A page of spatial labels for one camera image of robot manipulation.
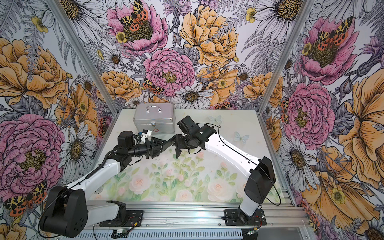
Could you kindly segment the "black phone stand front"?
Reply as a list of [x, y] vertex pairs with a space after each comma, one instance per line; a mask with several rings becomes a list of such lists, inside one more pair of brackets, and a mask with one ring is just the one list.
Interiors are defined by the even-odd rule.
[[176, 134], [166, 142], [162, 143], [161, 153], [171, 146], [176, 148], [176, 159], [178, 159], [184, 147], [184, 136], [182, 134]]

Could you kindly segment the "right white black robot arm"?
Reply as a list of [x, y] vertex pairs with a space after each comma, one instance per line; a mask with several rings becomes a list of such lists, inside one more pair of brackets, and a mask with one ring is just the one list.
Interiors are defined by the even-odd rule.
[[251, 156], [232, 145], [220, 135], [219, 126], [197, 124], [190, 116], [180, 120], [177, 126], [182, 131], [181, 135], [176, 136], [174, 143], [177, 157], [181, 150], [200, 148], [223, 158], [248, 178], [244, 187], [245, 196], [238, 212], [240, 217], [251, 218], [275, 186], [272, 161], [267, 157], [260, 159]]

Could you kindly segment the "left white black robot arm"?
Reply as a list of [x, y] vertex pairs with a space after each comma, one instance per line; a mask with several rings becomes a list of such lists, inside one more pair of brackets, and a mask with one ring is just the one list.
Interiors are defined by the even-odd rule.
[[173, 139], [158, 138], [137, 143], [139, 137], [131, 131], [121, 132], [118, 144], [107, 152], [98, 167], [65, 187], [54, 187], [48, 194], [38, 225], [39, 232], [73, 238], [84, 228], [97, 223], [111, 222], [124, 226], [128, 221], [126, 204], [106, 201], [91, 206], [88, 200], [107, 180], [129, 166], [133, 157], [154, 158], [174, 144]]

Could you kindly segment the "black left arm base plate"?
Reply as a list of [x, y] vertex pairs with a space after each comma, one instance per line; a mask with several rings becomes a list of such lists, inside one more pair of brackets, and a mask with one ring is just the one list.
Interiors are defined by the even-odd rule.
[[113, 220], [103, 221], [99, 223], [99, 226], [102, 228], [132, 228], [133, 226], [140, 227], [142, 225], [143, 214], [144, 211], [126, 210], [123, 218], [118, 217]]

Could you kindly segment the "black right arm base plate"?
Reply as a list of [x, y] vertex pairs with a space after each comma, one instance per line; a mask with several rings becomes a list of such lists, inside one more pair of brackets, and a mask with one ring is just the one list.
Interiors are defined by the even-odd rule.
[[267, 224], [265, 213], [262, 209], [256, 209], [252, 216], [248, 216], [237, 210], [224, 210], [224, 216], [221, 217], [226, 226], [256, 226], [261, 227]]

